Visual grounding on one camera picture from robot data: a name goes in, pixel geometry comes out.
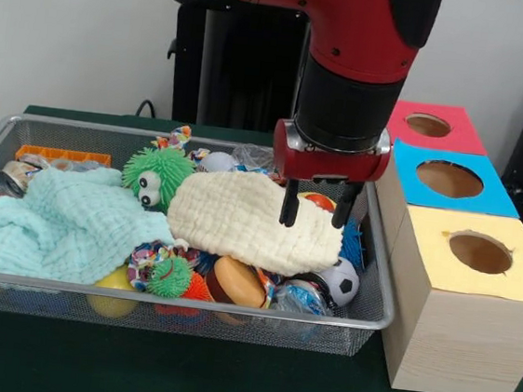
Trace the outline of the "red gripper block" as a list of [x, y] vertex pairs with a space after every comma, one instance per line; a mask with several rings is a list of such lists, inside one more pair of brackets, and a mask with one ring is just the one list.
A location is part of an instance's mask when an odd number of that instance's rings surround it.
[[338, 180], [348, 182], [332, 215], [332, 226], [343, 228], [364, 182], [377, 181], [390, 160], [391, 142], [385, 129], [373, 149], [364, 153], [327, 152], [306, 142], [292, 119], [277, 121], [273, 141], [274, 164], [287, 179], [278, 221], [292, 227], [299, 209], [299, 181]]

